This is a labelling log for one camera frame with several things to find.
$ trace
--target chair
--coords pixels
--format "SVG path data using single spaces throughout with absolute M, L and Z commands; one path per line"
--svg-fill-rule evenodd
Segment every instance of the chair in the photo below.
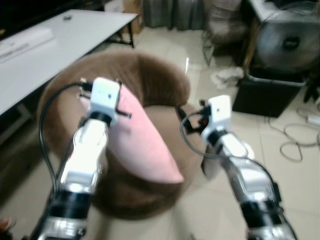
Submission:
M 242 20 L 241 5 L 242 0 L 211 1 L 202 34 L 202 53 L 208 66 L 219 48 L 237 45 L 246 36 L 248 26 Z
M 38 114 L 48 98 L 64 85 L 80 78 L 92 81 L 98 76 L 120 80 L 139 99 L 185 181 L 160 184 L 142 180 L 127 172 L 107 150 L 107 171 L 102 174 L 93 202 L 105 213 L 123 219 L 143 219 L 163 212 L 189 187 L 203 160 L 183 142 L 174 108 L 184 105 L 187 113 L 194 111 L 187 104 L 189 81 L 177 66 L 135 50 L 94 53 L 73 63 L 48 84 L 39 102 Z M 61 94 L 50 107 L 45 120 L 45 138 L 58 157 L 63 155 L 80 118 L 85 115 L 76 98 L 77 91 L 70 89 Z M 205 150 L 197 134 L 191 135 L 189 140 L 195 147 Z

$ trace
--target curtain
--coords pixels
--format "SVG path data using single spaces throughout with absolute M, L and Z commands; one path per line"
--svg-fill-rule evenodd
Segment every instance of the curtain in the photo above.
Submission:
M 178 30 L 204 27 L 204 0 L 143 0 L 144 24 Z

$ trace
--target table leg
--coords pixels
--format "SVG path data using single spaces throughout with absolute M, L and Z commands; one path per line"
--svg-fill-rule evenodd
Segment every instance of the table leg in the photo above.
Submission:
M 129 37 L 130 41 L 125 41 L 124 38 L 122 37 L 121 31 L 116 32 L 115 34 L 120 38 L 120 40 L 117 39 L 107 39 L 104 42 L 105 43 L 114 43 L 114 44 L 124 44 L 124 45 L 129 45 L 131 48 L 135 48 L 134 44 L 134 36 L 132 33 L 132 23 L 129 22 L 127 25 L 128 32 L 129 32 Z
M 16 107 L 16 110 L 20 113 L 21 117 L 0 134 L 0 145 L 3 144 L 12 134 L 14 134 L 24 123 L 32 118 L 32 114 L 22 103 Z
M 128 26 L 129 36 L 130 36 L 130 46 L 134 49 L 135 44 L 134 44 L 134 36 L 132 34 L 132 22 L 129 22 L 127 26 Z

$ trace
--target black cable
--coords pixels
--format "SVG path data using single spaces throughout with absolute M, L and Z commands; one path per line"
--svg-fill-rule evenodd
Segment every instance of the black cable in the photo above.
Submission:
M 288 221 L 288 219 L 286 218 L 286 216 L 284 215 L 283 212 L 284 212 L 284 211 L 282 210 L 282 214 L 281 214 L 281 215 L 282 215 L 282 217 L 283 217 L 283 219 L 284 219 L 284 222 L 286 223 L 287 226 L 289 226 L 289 228 L 290 228 L 290 230 L 291 230 L 291 232 L 292 232 L 292 235 L 293 235 L 294 239 L 295 239 L 295 240 L 298 240 L 298 236 L 297 236 L 296 231 L 295 231 L 294 228 L 291 226 L 290 222 Z
M 39 132 L 38 132 L 38 136 L 39 136 L 39 141 L 40 141 L 40 146 L 41 146 L 41 151 L 44 157 L 44 161 L 48 167 L 49 173 L 50 173 L 50 177 L 51 177 L 51 181 L 52 181 L 52 197 L 54 197 L 57 193 L 58 190 L 58 186 L 57 186 L 57 177 L 55 174 L 55 170 L 54 167 L 52 165 L 52 162 L 49 158 L 49 154 L 48 154 L 48 148 L 45 142 L 45 136 L 44 136 L 44 124 L 45 124 L 45 118 L 46 118 L 46 114 L 47 111 L 49 109 L 49 107 L 51 106 L 52 102 L 65 90 L 73 88 L 73 87 L 82 87 L 83 84 L 80 82 L 75 82 L 75 83 L 71 83 L 69 85 L 64 86 L 63 88 L 59 89 L 58 91 L 56 91 L 49 99 L 48 101 L 45 103 L 42 112 L 40 114 L 40 119 L 39 119 Z
M 74 142 L 73 141 L 74 139 L 71 138 L 71 140 L 69 141 L 64 153 L 63 153 L 63 156 L 62 156 L 62 159 L 61 159 L 61 162 L 59 164 L 59 167 L 56 171 L 56 174 L 55 174 L 55 179 L 58 179 L 58 177 L 60 176 L 61 174 L 61 171 L 64 169 L 66 163 L 67 163 L 67 160 L 68 160 L 68 154 L 69 154 L 69 151 L 70 151 L 70 147 L 72 146 L 72 143 Z M 49 203 L 51 202 L 51 200 L 53 199 L 54 197 L 54 191 L 53 189 L 51 189 L 50 191 L 50 198 L 48 199 L 46 205 L 49 205 Z
M 310 111 L 305 108 L 297 108 L 296 113 L 303 118 L 307 118 L 308 113 L 313 114 L 313 115 L 318 115 L 316 112 Z M 316 146 L 320 147 L 320 138 L 319 138 L 320 132 L 318 133 L 318 135 L 316 137 L 317 139 L 315 142 L 308 142 L 308 143 L 300 142 L 288 133 L 288 129 L 291 127 L 304 127 L 306 129 L 309 128 L 309 129 L 316 130 L 316 131 L 319 131 L 319 128 L 317 128 L 315 126 L 307 125 L 307 124 L 302 124 L 302 123 L 289 123 L 283 128 L 283 130 L 281 130 L 281 129 L 273 126 L 271 124 L 270 120 L 271 120 L 271 118 L 268 117 L 267 122 L 268 122 L 269 127 L 280 132 L 281 134 L 285 135 L 289 139 L 289 141 L 283 143 L 279 149 L 281 155 L 284 156 L 286 159 L 288 159 L 294 163 L 301 163 L 303 161 L 303 154 L 302 154 L 301 148 L 312 148 L 312 147 L 316 147 Z M 284 147 L 289 146 L 289 145 L 294 145 L 297 147 L 298 152 L 299 152 L 299 158 L 292 158 L 284 152 Z
M 223 156 L 223 155 L 220 155 L 220 154 L 212 154 L 212 153 L 207 153 L 207 152 L 203 152 L 199 149 L 197 149 L 196 147 L 194 147 L 188 140 L 187 136 L 186 136 L 186 133 L 184 131 L 184 125 L 186 123 L 186 121 L 192 117 L 192 116 L 196 116 L 196 115 L 201 115 L 199 112 L 194 112 L 194 113 L 191 113 L 187 116 L 185 116 L 185 118 L 181 121 L 180 123 L 180 133 L 181 133 L 181 136 L 184 140 L 184 142 L 187 144 L 187 146 L 192 150 L 194 151 L 196 154 L 199 154 L 200 156 L 203 156 L 205 158 L 208 158 L 208 159 L 225 159 L 225 160 L 229 160 L 230 158 L 237 158 L 237 159 L 246 159 L 246 160 L 249 160 L 251 162 L 254 162 L 255 164 L 257 164 L 259 167 L 261 167 L 263 169 L 263 171 L 268 175 L 268 177 L 270 178 L 271 182 L 272 183 L 275 183 L 271 174 L 268 172 L 268 170 L 262 165 L 260 164 L 259 162 L 257 162 L 256 160 L 253 160 L 253 159 L 250 159 L 248 158 L 247 156 Z

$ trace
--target fan grille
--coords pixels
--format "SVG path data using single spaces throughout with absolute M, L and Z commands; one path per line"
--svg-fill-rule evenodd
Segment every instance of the fan grille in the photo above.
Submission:
M 282 72 L 309 69 L 320 58 L 320 19 L 316 4 L 295 2 L 272 14 L 260 27 L 256 60 Z

